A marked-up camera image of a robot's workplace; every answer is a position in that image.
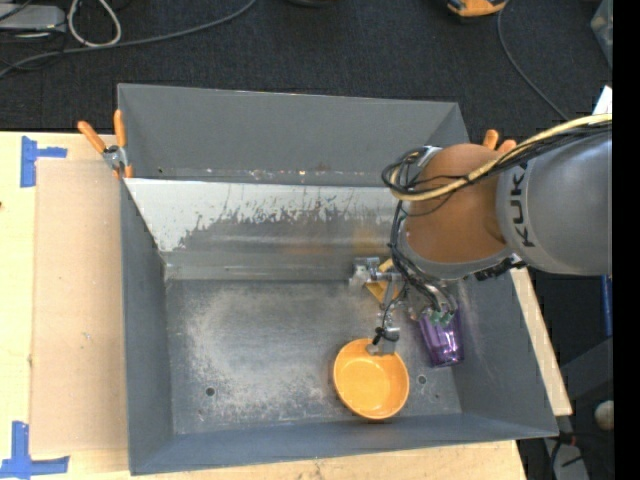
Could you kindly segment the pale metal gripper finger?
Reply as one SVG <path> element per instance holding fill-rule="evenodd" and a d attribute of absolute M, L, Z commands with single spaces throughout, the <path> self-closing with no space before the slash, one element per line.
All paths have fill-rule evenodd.
<path fill-rule="evenodd" d="M 388 263 L 381 262 L 379 257 L 356 257 L 352 262 L 349 286 L 361 288 L 366 284 L 385 281 Z"/>
<path fill-rule="evenodd" d="M 399 327 L 378 326 L 375 328 L 373 339 L 366 345 L 366 351 L 372 356 L 394 354 L 399 339 Z"/>

